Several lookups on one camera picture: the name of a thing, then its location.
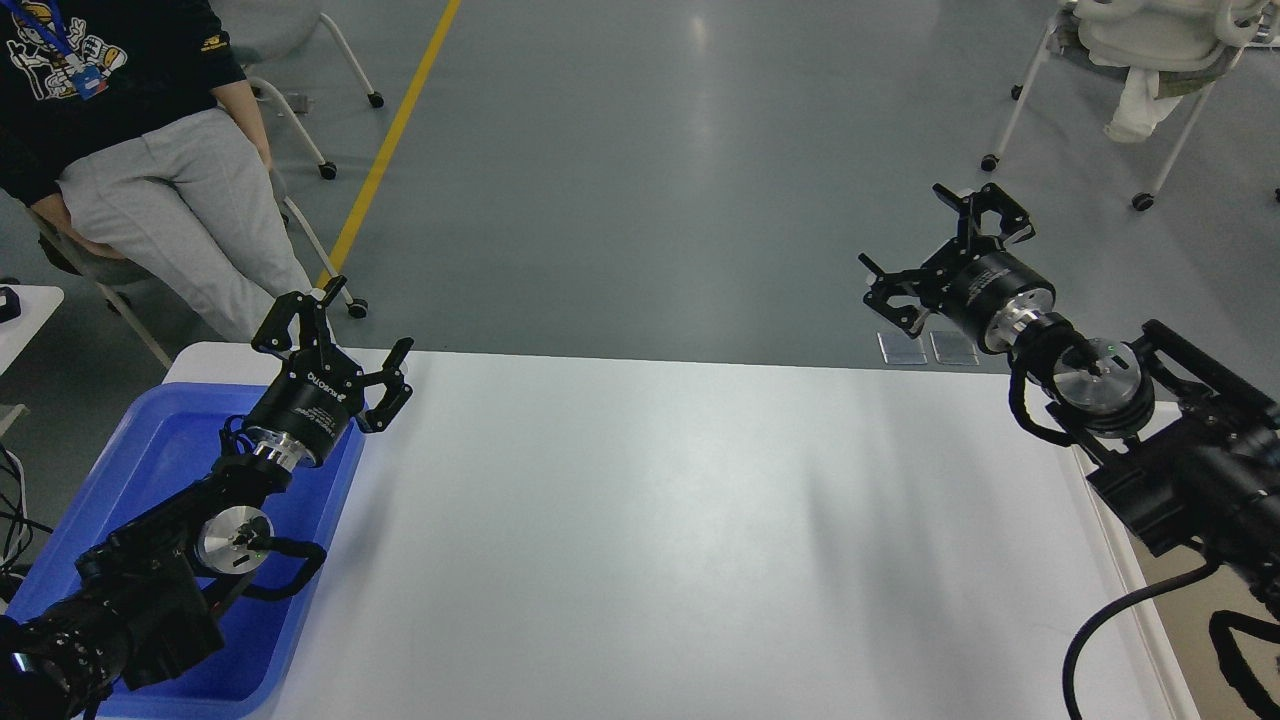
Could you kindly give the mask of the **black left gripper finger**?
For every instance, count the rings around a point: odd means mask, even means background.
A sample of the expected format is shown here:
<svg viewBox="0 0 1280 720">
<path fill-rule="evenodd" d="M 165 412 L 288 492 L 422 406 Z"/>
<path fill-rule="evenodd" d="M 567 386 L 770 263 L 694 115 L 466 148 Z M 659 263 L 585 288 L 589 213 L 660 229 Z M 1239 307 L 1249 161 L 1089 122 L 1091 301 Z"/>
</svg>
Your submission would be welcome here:
<svg viewBox="0 0 1280 720">
<path fill-rule="evenodd" d="M 384 389 L 381 398 L 374 406 L 358 413 L 358 428 L 362 433 L 384 432 L 410 401 L 413 387 L 406 382 L 402 365 L 412 347 L 412 337 L 399 338 L 376 372 L 358 377 L 361 389 L 375 386 Z"/>
<path fill-rule="evenodd" d="M 348 360 L 334 341 L 326 310 L 346 288 L 347 278 L 334 275 L 323 287 L 323 296 L 293 291 L 275 299 L 270 311 L 251 340 L 251 347 L 279 357 L 285 365 L 337 364 Z"/>
</svg>

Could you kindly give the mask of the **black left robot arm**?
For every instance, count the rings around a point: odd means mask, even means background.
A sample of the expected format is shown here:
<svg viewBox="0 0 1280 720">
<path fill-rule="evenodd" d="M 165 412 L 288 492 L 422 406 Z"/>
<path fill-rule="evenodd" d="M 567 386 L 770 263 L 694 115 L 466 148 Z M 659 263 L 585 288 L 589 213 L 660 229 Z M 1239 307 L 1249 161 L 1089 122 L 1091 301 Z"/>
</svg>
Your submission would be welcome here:
<svg viewBox="0 0 1280 720">
<path fill-rule="evenodd" d="M 326 310 L 346 287 L 275 300 L 252 340 L 282 369 L 255 406 L 230 416 L 209 474 L 141 512 L 76 560 L 79 588 L 38 616 L 3 619 L 3 716 L 92 719 L 118 682 L 180 676 L 225 644 L 237 600 L 289 600 L 326 560 L 279 536 L 264 511 L 297 468 L 320 468 L 349 425 L 387 429 L 412 396 L 399 340 L 365 372 L 332 337 Z"/>
</svg>

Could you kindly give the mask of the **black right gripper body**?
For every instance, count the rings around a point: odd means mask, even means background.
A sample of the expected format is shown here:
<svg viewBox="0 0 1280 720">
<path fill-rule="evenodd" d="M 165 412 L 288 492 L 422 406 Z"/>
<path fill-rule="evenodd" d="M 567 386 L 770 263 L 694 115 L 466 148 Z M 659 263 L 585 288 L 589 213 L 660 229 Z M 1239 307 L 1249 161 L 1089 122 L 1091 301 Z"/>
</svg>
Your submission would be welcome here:
<svg viewBox="0 0 1280 720">
<path fill-rule="evenodd" d="M 938 251 L 925 261 L 925 269 L 940 286 L 931 307 L 986 354 L 1011 351 L 1018 336 L 1051 313 L 1056 302 L 1056 288 L 1007 251 Z"/>
</svg>

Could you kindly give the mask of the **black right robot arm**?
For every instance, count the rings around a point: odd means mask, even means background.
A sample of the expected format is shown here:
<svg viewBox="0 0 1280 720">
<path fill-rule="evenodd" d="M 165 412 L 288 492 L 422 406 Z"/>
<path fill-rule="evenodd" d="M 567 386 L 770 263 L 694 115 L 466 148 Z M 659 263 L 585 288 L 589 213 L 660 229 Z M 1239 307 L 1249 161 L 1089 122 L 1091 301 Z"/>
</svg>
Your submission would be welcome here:
<svg viewBox="0 0 1280 720">
<path fill-rule="evenodd" d="M 1093 462 L 1087 480 L 1155 556 L 1187 547 L 1201 566 L 1133 591 L 1094 612 L 1062 662 L 1062 697 L 1079 719 L 1076 666 L 1110 619 L 1230 568 L 1268 620 L 1234 610 L 1210 618 L 1219 669 L 1245 707 L 1275 719 L 1277 702 L 1247 662 L 1238 635 L 1277 642 L 1277 402 L 1162 322 L 1132 341 L 1089 338 L 1055 307 L 1055 286 L 1018 259 L 1028 211 L 1000 186 L 966 193 L 936 184 L 956 231 L 919 266 L 868 269 L 863 302 L 906 337 L 946 316 L 983 354 L 1005 356 L 1007 404 L 1018 425 Z"/>
</svg>

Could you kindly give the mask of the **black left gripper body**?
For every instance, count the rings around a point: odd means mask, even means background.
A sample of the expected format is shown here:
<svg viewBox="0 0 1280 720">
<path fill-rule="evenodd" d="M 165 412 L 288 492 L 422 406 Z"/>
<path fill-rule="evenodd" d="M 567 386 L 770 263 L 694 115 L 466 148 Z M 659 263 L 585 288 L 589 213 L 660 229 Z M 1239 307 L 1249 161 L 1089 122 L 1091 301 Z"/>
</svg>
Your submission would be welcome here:
<svg viewBox="0 0 1280 720">
<path fill-rule="evenodd" d="M 287 436 L 301 445 L 303 465 L 320 468 L 364 407 L 364 392 L 356 387 L 362 373 L 337 347 L 294 351 L 244 418 L 244 433 L 256 442 Z"/>
</svg>

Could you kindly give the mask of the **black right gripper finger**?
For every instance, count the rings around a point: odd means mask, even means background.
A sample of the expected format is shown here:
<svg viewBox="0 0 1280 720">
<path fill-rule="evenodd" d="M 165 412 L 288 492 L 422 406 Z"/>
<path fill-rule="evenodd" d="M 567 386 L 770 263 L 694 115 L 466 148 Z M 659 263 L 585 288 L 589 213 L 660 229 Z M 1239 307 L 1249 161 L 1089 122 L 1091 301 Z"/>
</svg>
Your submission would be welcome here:
<svg viewBox="0 0 1280 720">
<path fill-rule="evenodd" d="M 1009 243 L 1036 236 L 1029 213 L 996 183 L 975 191 L 956 193 L 941 183 L 932 186 L 934 196 L 957 214 L 955 236 L 931 258 L 932 263 L 970 263 L 992 252 L 1002 252 Z M 986 215 L 998 218 L 998 233 L 982 229 Z"/>
<path fill-rule="evenodd" d="M 863 302 L 902 331 L 919 338 L 929 315 L 941 313 L 948 265 L 945 252 L 934 252 L 919 268 L 887 272 L 865 252 L 858 260 L 870 272 Z"/>
</svg>

